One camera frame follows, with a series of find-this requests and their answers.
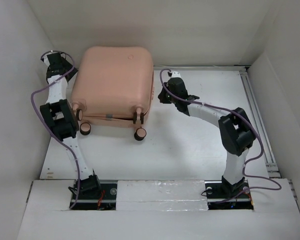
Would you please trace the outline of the pink hard-shell suitcase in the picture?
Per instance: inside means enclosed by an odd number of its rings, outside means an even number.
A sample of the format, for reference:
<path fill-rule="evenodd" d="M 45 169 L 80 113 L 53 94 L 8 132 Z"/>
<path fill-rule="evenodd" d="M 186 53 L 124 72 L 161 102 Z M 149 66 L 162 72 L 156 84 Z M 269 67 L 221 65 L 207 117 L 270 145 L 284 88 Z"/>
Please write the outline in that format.
<path fill-rule="evenodd" d="M 82 135 L 93 125 L 133 128 L 134 138 L 147 136 L 144 125 L 154 98 L 154 64 L 140 46 L 93 46 L 85 51 L 71 91 L 71 105 Z"/>

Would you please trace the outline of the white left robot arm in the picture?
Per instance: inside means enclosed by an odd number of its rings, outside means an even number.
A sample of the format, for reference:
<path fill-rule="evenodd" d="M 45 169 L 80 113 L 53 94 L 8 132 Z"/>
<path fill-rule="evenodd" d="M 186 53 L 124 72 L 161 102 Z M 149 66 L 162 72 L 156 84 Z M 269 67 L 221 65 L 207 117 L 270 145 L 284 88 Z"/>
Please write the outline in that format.
<path fill-rule="evenodd" d="M 103 195 L 98 176 L 85 161 L 79 146 L 77 133 L 80 130 L 79 114 L 74 113 L 67 100 L 67 88 L 77 69 L 66 60 L 67 54 L 51 50 L 41 56 L 41 61 L 47 65 L 46 81 L 48 83 L 48 98 L 39 107 L 44 123 L 62 146 L 68 157 L 73 161 L 77 180 L 69 190 L 75 199 L 92 200 Z"/>

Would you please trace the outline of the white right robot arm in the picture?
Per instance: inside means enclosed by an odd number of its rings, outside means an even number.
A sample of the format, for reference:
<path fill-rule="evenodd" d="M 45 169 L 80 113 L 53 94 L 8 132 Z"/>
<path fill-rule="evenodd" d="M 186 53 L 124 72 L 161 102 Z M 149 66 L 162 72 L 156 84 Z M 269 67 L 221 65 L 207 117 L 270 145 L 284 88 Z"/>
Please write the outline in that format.
<path fill-rule="evenodd" d="M 166 69 L 169 80 L 163 81 L 160 72 L 162 90 L 158 95 L 162 104 L 173 104 L 177 110 L 189 117 L 208 122 L 219 129 L 221 142 L 226 150 L 226 167 L 221 177 L 221 191 L 227 197 L 233 197 L 242 189 L 245 177 L 244 164 L 256 135 L 253 132 L 246 112 L 238 107 L 226 110 L 221 107 L 200 103 L 199 97 L 188 94 L 181 74 Z"/>

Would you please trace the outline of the white foam cover block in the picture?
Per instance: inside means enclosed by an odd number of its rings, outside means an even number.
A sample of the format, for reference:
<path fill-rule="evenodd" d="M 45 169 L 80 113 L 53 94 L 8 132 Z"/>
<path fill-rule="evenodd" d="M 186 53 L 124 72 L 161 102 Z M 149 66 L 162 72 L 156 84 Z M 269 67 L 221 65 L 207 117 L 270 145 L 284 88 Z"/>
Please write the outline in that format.
<path fill-rule="evenodd" d="M 203 180 L 120 180 L 116 210 L 201 212 L 208 210 Z"/>

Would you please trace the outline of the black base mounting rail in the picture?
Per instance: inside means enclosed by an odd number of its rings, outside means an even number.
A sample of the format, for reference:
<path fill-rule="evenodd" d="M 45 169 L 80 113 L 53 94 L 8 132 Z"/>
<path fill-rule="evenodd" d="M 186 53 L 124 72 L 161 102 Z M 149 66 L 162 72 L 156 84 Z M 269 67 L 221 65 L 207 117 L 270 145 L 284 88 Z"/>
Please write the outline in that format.
<path fill-rule="evenodd" d="M 74 210 L 199 212 L 253 210 L 251 195 L 227 195 L 218 180 L 102 181 L 100 189 L 72 195 Z"/>

